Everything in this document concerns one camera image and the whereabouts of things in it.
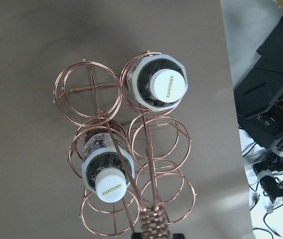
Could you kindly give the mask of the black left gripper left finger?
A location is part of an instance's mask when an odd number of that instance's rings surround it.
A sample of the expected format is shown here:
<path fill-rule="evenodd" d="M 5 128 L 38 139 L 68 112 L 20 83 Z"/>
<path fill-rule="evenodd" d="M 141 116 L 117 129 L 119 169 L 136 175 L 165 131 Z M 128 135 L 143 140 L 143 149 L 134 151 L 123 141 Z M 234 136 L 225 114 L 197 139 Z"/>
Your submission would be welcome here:
<path fill-rule="evenodd" d="M 142 239 L 142 233 L 132 233 L 131 239 Z"/>

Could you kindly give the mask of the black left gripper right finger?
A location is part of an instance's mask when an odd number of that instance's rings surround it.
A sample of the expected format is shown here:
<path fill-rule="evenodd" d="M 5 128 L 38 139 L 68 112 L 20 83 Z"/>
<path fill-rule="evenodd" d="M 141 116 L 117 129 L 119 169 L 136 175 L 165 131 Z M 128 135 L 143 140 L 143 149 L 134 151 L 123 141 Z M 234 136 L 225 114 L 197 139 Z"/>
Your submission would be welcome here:
<path fill-rule="evenodd" d="M 172 235 L 173 239 L 185 239 L 185 235 L 183 233 L 174 233 Z"/>

